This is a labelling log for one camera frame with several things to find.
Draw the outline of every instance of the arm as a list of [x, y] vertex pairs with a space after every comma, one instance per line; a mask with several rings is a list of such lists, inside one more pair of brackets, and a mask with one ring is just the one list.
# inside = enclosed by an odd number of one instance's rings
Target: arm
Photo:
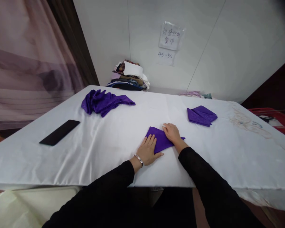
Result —
[[205, 207], [211, 227], [264, 227], [238, 194], [199, 154], [179, 136], [173, 124], [164, 124], [164, 131], [180, 154], [178, 159], [188, 172]]
[[[146, 137], [136, 154], [142, 159], [144, 165], [153, 163], [163, 155], [154, 155], [156, 144], [155, 136]], [[134, 174], [142, 167], [137, 157], [125, 161], [117, 168], [95, 180], [68, 201], [61, 209], [55, 212], [43, 228], [48, 227], [91, 227], [110, 207], [118, 192], [129, 186]]]

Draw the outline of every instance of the person's left hand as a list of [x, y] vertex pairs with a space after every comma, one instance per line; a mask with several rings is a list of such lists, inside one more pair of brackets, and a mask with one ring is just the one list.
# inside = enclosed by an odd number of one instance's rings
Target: person's left hand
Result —
[[136, 154], [142, 159], [145, 166], [152, 164], [157, 158], [164, 155], [164, 153], [154, 154], [155, 144], [155, 135], [149, 135], [148, 138], [144, 138], [142, 144], [136, 152]]

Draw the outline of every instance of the black sleeve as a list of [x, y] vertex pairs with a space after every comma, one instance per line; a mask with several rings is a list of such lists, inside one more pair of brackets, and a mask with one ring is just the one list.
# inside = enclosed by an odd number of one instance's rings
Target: black sleeve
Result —
[[178, 159], [199, 191], [210, 227], [264, 227], [227, 181], [192, 148], [184, 148]]
[[114, 197], [121, 189], [129, 186], [133, 179], [134, 168], [130, 161], [125, 161], [79, 191], [51, 216], [43, 228], [97, 225], [99, 218], [106, 212]]

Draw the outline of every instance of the black clothing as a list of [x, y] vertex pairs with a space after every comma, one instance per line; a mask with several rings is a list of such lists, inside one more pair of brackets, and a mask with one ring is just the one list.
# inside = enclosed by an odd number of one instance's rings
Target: black clothing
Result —
[[[184, 148], [180, 163], [194, 181], [210, 227], [264, 227], [229, 184], [192, 148]], [[165, 188], [153, 208], [134, 207], [127, 197], [133, 182], [130, 161], [95, 180], [55, 212], [43, 228], [196, 227], [191, 188]]]

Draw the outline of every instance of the folded purple napkin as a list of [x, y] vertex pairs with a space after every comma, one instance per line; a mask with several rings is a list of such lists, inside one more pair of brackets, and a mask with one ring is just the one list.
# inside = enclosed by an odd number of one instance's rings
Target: folded purple napkin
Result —
[[198, 106], [194, 109], [187, 108], [187, 113], [190, 122], [206, 127], [210, 127], [210, 125], [212, 125], [211, 122], [218, 118], [214, 112], [210, 111], [204, 106]]
[[155, 135], [155, 138], [156, 138], [154, 154], [161, 152], [164, 149], [174, 146], [173, 143], [167, 138], [164, 131], [159, 130], [155, 127], [150, 127], [148, 130], [148, 133], [146, 134], [146, 137], [148, 137], [150, 134]]
[[135, 105], [126, 95], [116, 96], [112, 93], [105, 93], [100, 90], [91, 90], [81, 103], [81, 107], [86, 113], [92, 114], [92, 112], [100, 113], [101, 117], [108, 114], [109, 111], [116, 108], [120, 104]]

